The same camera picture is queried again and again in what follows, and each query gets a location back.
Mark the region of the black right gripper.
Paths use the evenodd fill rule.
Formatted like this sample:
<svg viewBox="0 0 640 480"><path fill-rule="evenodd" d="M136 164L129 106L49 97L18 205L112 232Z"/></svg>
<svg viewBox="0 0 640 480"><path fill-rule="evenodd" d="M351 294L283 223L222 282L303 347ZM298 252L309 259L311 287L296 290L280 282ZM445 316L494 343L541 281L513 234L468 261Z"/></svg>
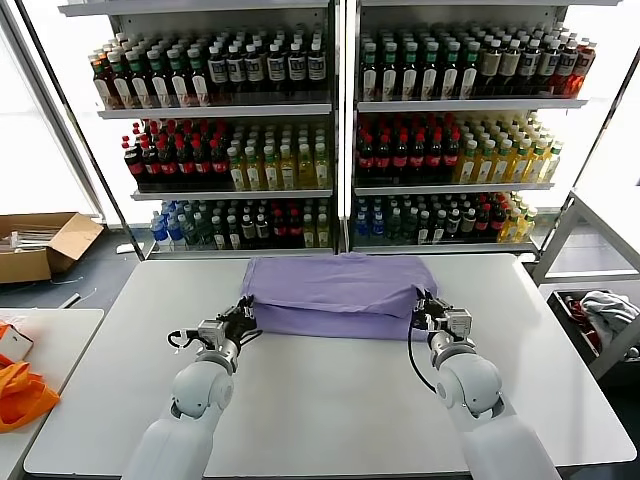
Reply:
<svg viewBox="0 0 640 480"><path fill-rule="evenodd" d="M422 331L443 330L442 324L447 320L448 304L418 286L415 287L415 294L413 328Z"/></svg>

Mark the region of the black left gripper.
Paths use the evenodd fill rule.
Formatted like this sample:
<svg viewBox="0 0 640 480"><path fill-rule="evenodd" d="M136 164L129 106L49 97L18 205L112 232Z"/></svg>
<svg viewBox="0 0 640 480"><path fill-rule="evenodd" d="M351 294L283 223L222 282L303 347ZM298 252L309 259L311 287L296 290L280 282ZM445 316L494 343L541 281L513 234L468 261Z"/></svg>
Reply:
<svg viewBox="0 0 640 480"><path fill-rule="evenodd" d="M236 346L243 346L259 335L253 295L241 297L234 307L219 314L218 319L224 324L225 337Z"/></svg>

